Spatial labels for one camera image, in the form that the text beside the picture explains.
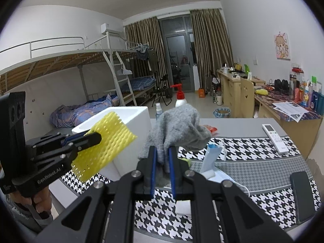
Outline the person's left hand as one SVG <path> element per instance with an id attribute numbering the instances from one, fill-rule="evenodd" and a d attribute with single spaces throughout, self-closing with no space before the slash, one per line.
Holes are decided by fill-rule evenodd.
<path id="1" fill-rule="evenodd" d="M 7 195 L 6 199 L 13 216 L 19 221 L 41 220 L 50 222 L 53 220 L 49 187 L 45 187 L 32 198 L 23 197 L 18 191 L 15 191 Z"/>

